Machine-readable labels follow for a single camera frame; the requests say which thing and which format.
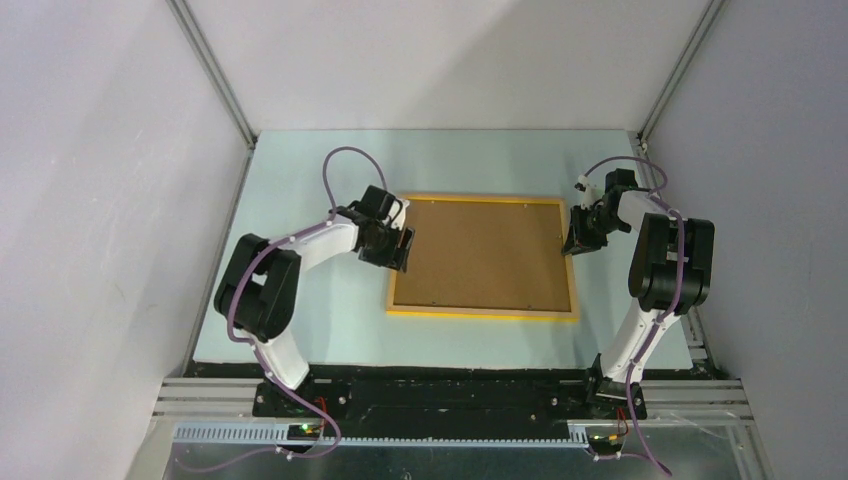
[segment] wire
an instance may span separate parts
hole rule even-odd
[[[330,182],[329,182],[329,180],[327,180],[327,166],[330,164],[330,159],[333,157],[333,155],[335,155],[339,152],[346,151],[346,150],[351,151],[351,152],[356,152],[356,153],[362,155],[363,157],[367,158],[368,161],[370,161],[371,164],[374,165],[374,168],[377,169],[377,174],[380,175],[380,183],[383,184],[383,190],[389,189],[386,186],[386,177],[383,175],[383,169],[380,168],[380,165],[377,163],[377,160],[374,160],[374,157],[372,157],[371,155],[368,155],[367,153],[365,153],[365,151],[360,150],[356,147],[344,146],[344,147],[334,148],[333,150],[330,151],[330,153],[327,154],[327,157],[324,159],[324,166],[321,169],[322,170],[321,175],[324,178],[324,190],[327,191],[327,197],[329,197],[329,199],[330,199],[330,218],[328,220],[332,220],[332,219],[336,218],[336,199],[335,199],[335,197],[333,197],[333,191],[330,189]]]
[[[618,431],[621,432],[621,424],[624,423],[624,433],[619,433],[619,437],[626,437],[630,433],[630,424],[627,423],[627,415],[624,413],[624,410],[619,407],[616,412],[616,417],[619,418],[618,422]]]
[[[647,455],[643,455],[641,453],[622,453],[622,454],[619,454],[619,455],[598,455],[598,453],[595,452],[595,450],[593,450],[592,447],[589,447],[589,448],[587,448],[586,450],[583,450],[583,451],[586,452],[587,454],[589,454],[589,456],[594,457],[595,461],[620,460],[622,458],[639,458],[639,459],[642,459],[642,460],[651,461],[651,459],[648,458]]]
[[[639,157],[631,157],[631,156],[628,156],[628,155],[618,155],[618,156],[615,156],[615,157],[605,158],[605,159],[601,160],[600,162],[592,165],[592,167],[589,170],[586,170],[586,173],[584,173],[583,175],[588,177],[589,174],[594,172],[596,168],[600,167],[601,165],[604,165],[604,164],[607,164],[609,162],[613,162],[613,161],[616,161],[616,160],[632,160],[636,163],[641,163],[643,165],[647,165],[647,166],[651,167],[652,169],[654,169],[657,173],[660,174],[660,176],[663,179],[662,183],[657,185],[656,187],[652,188],[651,190],[649,190],[648,195],[653,194],[653,193],[657,193],[660,190],[662,190],[663,188],[665,188],[666,185],[668,185],[668,175],[666,175],[665,170],[663,170],[662,168],[660,168],[658,165],[654,164],[650,160],[645,160],[644,158],[639,158]]]
[[[331,206],[330,215],[327,217],[327,220],[320,222],[320,223],[316,223],[315,225],[312,225],[311,227],[307,227],[307,228],[305,228],[305,229],[303,229],[303,230],[301,230],[297,233],[294,233],[292,235],[287,235],[283,239],[272,242],[272,243],[268,244],[268,246],[265,247],[261,252],[259,252],[259,254],[256,255],[256,257],[247,266],[247,269],[245,270],[244,275],[241,277],[241,280],[239,280],[239,283],[236,286],[236,290],[233,293],[233,298],[230,301],[230,308],[227,310],[227,336],[229,337],[229,339],[231,341],[235,342],[235,343],[247,343],[247,344],[249,344],[250,349],[253,351],[253,355],[256,357],[256,361],[259,363],[260,366],[262,366],[262,370],[265,372],[265,376],[268,378],[268,380],[270,380],[274,385],[276,385],[280,390],[283,391],[283,393],[288,395],[292,400],[296,401],[297,403],[303,405],[307,409],[316,413],[318,416],[320,416],[323,419],[323,421],[330,424],[330,426],[332,426],[333,430],[335,431],[335,438],[333,439],[333,443],[330,445],[330,448],[328,448],[327,450],[322,450],[322,451],[317,452],[317,453],[309,453],[309,452],[298,453],[298,452],[293,452],[291,450],[287,450],[287,449],[285,449],[283,447],[279,447],[279,446],[262,447],[262,448],[257,448],[255,450],[251,450],[249,452],[246,452],[246,453],[239,455],[238,457],[235,457],[233,459],[230,459],[230,460],[228,460],[224,463],[221,463],[221,464],[218,464],[218,465],[215,465],[215,466],[211,466],[211,467],[205,467],[205,468],[189,467],[187,465],[183,465],[179,461],[179,459],[175,459],[175,462],[177,463],[177,465],[179,465],[183,470],[185,470],[187,472],[191,472],[191,473],[214,472],[214,471],[221,470],[223,468],[229,467],[230,465],[232,465],[236,462],[239,462],[241,460],[244,460],[245,458],[252,457],[253,455],[257,455],[257,454],[260,454],[260,453],[266,453],[266,452],[277,452],[277,453],[285,452],[286,457],[289,458],[289,459],[291,459],[291,458],[317,458],[317,457],[322,457],[322,456],[327,455],[328,453],[332,452],[333,450],[335,450],[339,446],[339,443],[341,442],[341,439],[342,439],[341,429],[339,428],[339,425],[336,423],[336,421],[333,420],[333,418],[326,412],[326,403],[324,404],[324,410],[321,410],[318,407],[309,403],[308,401],[304,400],[300,395],[295,393],[294,390],[292,390],[291,388],[289,388],[285,384],[283,384],[283,382],[276,375],[273,374],[273,372],[271,371],[271,367],[268,365],[267,360],[265,360],[265,358],[259,352],[259,349],[256,348],[255,341],[250,337],[239,337],[235,334],[235,316],[236,316],[236,307],[238,306],[238,303],[241,300],[241,296],[244,293],[244,289],[247,287],[247,283],[250,281],[251,277],[253,276],[253,273],[256,271],[256,268],[259,266],[259,264],[262,262],[262,260],[265,259],[265,257],[267,257],[271,252],[273,252],[274,250],[276,250],[277,248],[279,248],[283,245],[286,245],[290,242],[296,241],[296,240],[298,240],[298,239],[300,239],[300,238],[302,238],[306,235],[309,235],[313,232],[320,230],[321,228],[324,228],[327,225],[327,222],[332,221],[336,217],[337,205],[336,205],[336,200],[333,197],[333,192],[330,189],[330,182],[327,179],[327,166],[330,163],[330,159],[335,154],[337,154],[339,152],[343,152],[343,151],[356,152],[356,153],[359,153],[360,155],[364,156],[365,158],[367,158],[371,162],[371,164],[374,165],[374,168],[377,169],[377,174],[380,176],[380,182],[382,183],[383,190],[388,190],[388,187],[386,185],[386,177],[383,175],[383,170],[380,168],[380,165],[377,163],[377,161],[374,160],[373,157],[371,157],[371,155],[368,155],[365,151],[363,151],[359,148],[351,147],[351,146],[343,146],[343,147],[338,147],[338,148],[334,148],[333,150],[331,150],[330,153],[328,153],[327,156],[324,158],[324,165],[321,169],[322,170],[321,176],[324,180],[324,189],[327,192],[327,198],[330,200],[330,206]]]
[[[324,397],[318,397],[318,403],[321,404],[321,410],[324,410],[324,413],[327,413],[327,401],[324,400]],[[321,419],[321,432],[324,432],[324,427],[327,426],[327,420]]]
[[[621,437],[621,449],[620,450],[624,450],[624,447],[627,445],[627,438],[628,438],[627,433],[625,433],[624,436]]]

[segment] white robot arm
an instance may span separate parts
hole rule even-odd
[[[253,340],[271,373],[296,389],[309,372],[288,328],[301,274],[330,258],[359,252],[360,260],[406,270],[414,230],[405,229],[409,201],[370,186],[362,200],[340,207],[322,224],[289,237],[259,263],[236,307],[235,326]],[[248,265],[269,245],[255,235],[242,237],[215,294],[215,309],[226,316]]]
[[[571,209],[564,255],[599,250],[606,246],[607,234],[616,230],[639,234],[628,277],[633,301],[615,339],[595,358],[587,378],[587,401],[615,408],[626,401],[627,389],[633,396],[639,395],[645,363],[668,328],[689,308],[706,300],[715,227],[706,220],[681,218],[685,227],[679,238],[676,219],[657,197],[639,188],[632,170],[607,174],[600,199],[589,192],[586,177],[580,178],[577,188],[584,190],[584,199]],[[679,248],[683,258],[678,258]],[[673,311],[663,318],[674,304],[678,261],[683,263],[680,295]]]

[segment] black base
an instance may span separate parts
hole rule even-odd
[[[616,418],[619,408],[623,409],[629,418],[630,412],[627,406],[627,385],[613,382],[605,378],[601,370],[601,354],[595,356],[592,367],[586,370],[586,406],[593,413],[591,418]],[[645,410],[645,398],[642,395],[642,387],[638,383],[630,385],[630,395],[633,398],[633,407],[636,418],[644,420],[648,417]]]
[[[569,437],[569,420],[615,419],[619,406],[587,402],[587,375],[581,370],[317,370],[298,394],[315,405],[323,398],[327,412],[352,437],[561,439]],[[646,417],[644,403],[637,415]],[[257,387],[253,416],[316,417],[267,380]]]

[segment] white wall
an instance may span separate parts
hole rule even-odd
[[[122,478],[245,149],[167,4],[0,2],[0,471]]]
[[[197,0],[261,129],[625,128],[706,0]]]
[[[730,2],[651,139],[716,225],[704,304],[779,479],[848,478],[848,9]]]

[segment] purple cable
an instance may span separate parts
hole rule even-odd
[[[371,164],[374,165],[374,168],[377,169],[377,173],[380,175],[380,182],[383,184],[383,190],[388,190],[388,187],[386,186],[386,177],[383,176],[383,169],[380,168],[380,165],[377,164],[377,160],[374,160],[371,155],[368,155],[363,150],[360,150],[356,147],[344,146],[334,148],[332,151],[330,151],[330,153],[327,154],[327,158],[324,159],[324,167],[322,168],[322,176],[324,177],[324,189],[327,191],[327,196],[330,198],[330,220],[332,220],[336,216],[336,199],[333,198],[333,191],[330,189],[330,182],[327,180],[327,165],[330,164],[330,158],[333,155],[339,152],[343,152],[345,150],[356,152],[362,155],[363,157],[367,158],[371,162]]]
[[[625,456],[626,457],[636,457],[636,458],[641,458],[643,460],[647,460],[647,461],[651,462],[652,464],[654,464],[654,466],[656,466],[666,476],[671,477],[672,476],[671,470],[668,467],[666,467],[662,462],[657,460],[657,458],[654,456],[654,453],[651,452],[650,447],[648,447],[648,442],[645,440],[645,436],[642,433],[642,429],[639,427],[639,421],[636,418],[636,407],[633,405],[633,394],[630,391],[630,383],[632,381],[633,371],[636,369],[636,365],[640,361],[642,361],[642,357],[644,357],[645,352],[648,351],[648,346],[651,345],[654,338],[659,333],[661,325],[663,324],[665,319],[668,318],[669,315],[674,313],[674,310],[677,308],[678,303],[680,303],[680,293],[681,293],[681,290],[683,289],[683,264],[684,264],[684,247],[683,247],[683,245],[684,245],[684,239],[685,239],[684,231],[683,231],[683,228],[684,228],[683,216],[680,215],[680,212],[671,208],[671,206],[668,203],[666,203],[664,200],[662,200],[659,197],[659,195],[654,195],[657,192],[659,192],[660,190],[662,190],[663,188],[665,188],[666,185],[668,185],[668,175],[666,175],[666,173],[663,169],[661,169],[657,165],[654,165],[649,160],[645,160],[645,159],[639,158],[639,157],[629,157],[629,156],[624,156],[624,155],[617,156],[617,157],[610,157],[610,158],[601,160],[600,162],[596,163],[594,166],[592,166],[592,168],[587,170],[584,175],[586,177],[588,177],[589,174],[592,173],[596,168],[600,167],[601,165],[603,165],[605,163],[608,163],[608,162],[611,162],[611,161],[614,161],[614,160],[633,160],[635,162],[639,162],[639,163],[643,163],[645,165],[648,165],[652,169],[659,172],[660,176],[662,176],[663,182],[660,185],[651,189],[648,192],[649,198],[654,203],[659,205],[660,208],[664,209],[668,214],[673,216],[675,218],[675,220],[677,220],[677,278],[676,278],[676,284],[675,284],[675,287],[674,287],[674,297],[672,297],[671,304],[669,304],[668,308],[665,309],[665,311],[663,313],[661,313],[656,318],[656,320],[654,320],[654,325],[653,325],[653,327],[651,327],[651,330],[648,332],[648,336],[645,337],[645,341],[642,343],[642,347],[636,352],[636,356],[633,358],[633,360],[630,363],[630,367],[627,369],[627,377],[625,379],[625,384],[627,385],[627,388],[626,388],[627,409],[630,411],[630,419],[633,422],[633,430],[638,435],[639,441],[642,442],[642,448],[645,449],[645,455],[635,454],[635,453],[626,453],[626,454],[621,455],[622,457],[625,457]]]
[[[282,448],[282,447],[262,447],[262,448],[257,448],[255,450],[251,450],[249,452],[243,453],[243,454],[241,454],[241,455],[239,455],[235,458],[232,458],[230,460],[227,460],[226,462],[223,462],[221,464],[214,465],[214,466],[211,466],[211,467],[204,467],[204,468],[189,467],[187,465],[183,465],[182,463],[180,463],[179,459],[175,459],[175,462],[177,463],[177,465],[179,465],[183,470],[185,470],[187,472],[190,472],[190,473],[210,473],[210,472],[214,472],[214,471],[217,471],[217,470],[227,468],[230,465],[233,465],[234,463],[237,463],[241,460],[244,460],[245,458],[252,457],[253,455],[257,455],[257,454],[260,454],[260,453],[266,453],[266,452],[282,451],[282,452],[286,452],[287,457],[294,457],[294,458],[322,457],[322,456],[327,455],[328,453],[332,452],[333,450],[335,450],[336,447],[339,446],[339,442],[341,442],[341,440],[342,440],[341,429],[339,428],[338,423],[336,423],[336,421],[333,420],[333,418],[330,415],[328,415],[323,410],[319,409],[315,405],[312,405],[311,403],[309,403],[308,401],[303,399],[300,395],[295,393],[294,390],[292,390],[291,388],[284,385],[283,382],[276,375],[272,374],[271,369],[268,366],[268,362],[259,353],[259,349],[256,348],[256,345],[255,345],[253,339],[251,339],[249,337],[238,337],[235,334],[235,316],[236,316],[236,308],[238,306],[238,302],[241,300],[241,296],[244,293],[244,289],[247,287],[247,282],[250,281],[251,277],[253,276],[253,273],[256,271],[256,268],[259,266],[259,264],[262,262],[262,260],[264,260],[265,257],[267,257],[271,252],[273,252],[277,248],[290,243],[292,241],[292,239],[297,240],[297,239],[302,238],[306,235],[314,233],[314,232],[318,231],[319,229],[325,227],[327,225],[327,222],[330,222],[335,218],[335,216],[336,216],[336,201],[335,201],[335,198],[333,198],[333,192],[330,189],[330,182],[327,180],[327,165],[329,164],[330,158],[332,158],[333,155],[335,155],[339,152],[342,152],[342,151],[352,151],[352,152],[359,153],[359,154],[363,155],[365,158],[367,158],[369,161],[371,161],[371,163],[377,169],[377,173],[380,175],[380,182],[382,183],[383,190],[388,190],[388,186],[386,185],[386,177],[383,175],[383,170],[380,168],[380,165],[377,163],[377,161],[374,160],[374,158],[371,157],[371,155],[368,155],[367,153],[365,153],[363,150],[360,150],[359,148],[350,147],[350,146],[338,147],[338,148],[331,150],[330,153],[327,154],[326,158],[324,158],[324,166],[322,168],[322,177],[323,177],[323,180],[324,180],[324,189],[327,192],[327,197],[330,199],[330,205],[332,206],[332,208],[330,210],[329,217],[327,218],[327,220],[325,220],[323,222],[316,223],[315,225],[308,227],[308,228],[305,228],[305,229],[303,229],[303,230],[301,230],[301,231],[299,231],[299,232],[297,232],[293,235],[287,235],[283,239],[272,242],[267,247],[265,247],[261,252],[259,252],[259,254],[256,255],[256,257],[248,265],[247,270],[245,270],[244,275],[241,277],[241,280],[239,280],[239,283],[236,286],[236,290],[233,293],[233,298],[230,301],[230,308],[227,310],[227,336],[230,338],[230,340],[235,342],[235,343],[248,343],[248,344],[250,344],[250,348],[253,351],[253,355],[256,357],[256,361],[262,367],[262,370],[265,372],[265,376],[269,380],[271,380],[271,382],[273,382],[274,385],[276,385],[286,395],[291,397],[292,400],[296,401],[297,403],[303,405],[307,409],[318,414],[319,417],[326,420],[327,423],[330,424],[331,427],[333,427],[333,430],[336,432],[333,443],[332,443],[332,445],[330,445],[330,448],[328,448],[327,450],[323,450],[321,452],[318,452],[318,453],[297,453],[297,452],[292,452],[291,450],[287,450],[287,449]]]
[[[655,188],[652,188],[648,192],[648,195],[650,195],[652,193],[659,192],[660,190],[665,188],[666,185],[668,185],[668,175],[665,174],[665,170],[663,170],[659,166],[655,165],[650,160],[645,160],[644,158],[639,158],[639,157],[630,157],[630,156],[627,156],[627,155],[618,155],[618,156],[615,156],[615,157],[605,158],[605,159],[601,160],[600,162],[592,165],[592,168],[590,168],[589,170],[586,170],[586,173],[584,173],[583,175],[588,177],[589,174],[594,172],[596,168],[600,167],[601,165],[604,165],[606,163],[613,162],[613,161],[616,161],[616,160],[633,160],[636,163],[641,163],[643,165],[649,166],[650,168],[656,170],[657,173],[660,174],[660,176],[663,178],[663,182],[661,184],[657,185]]]

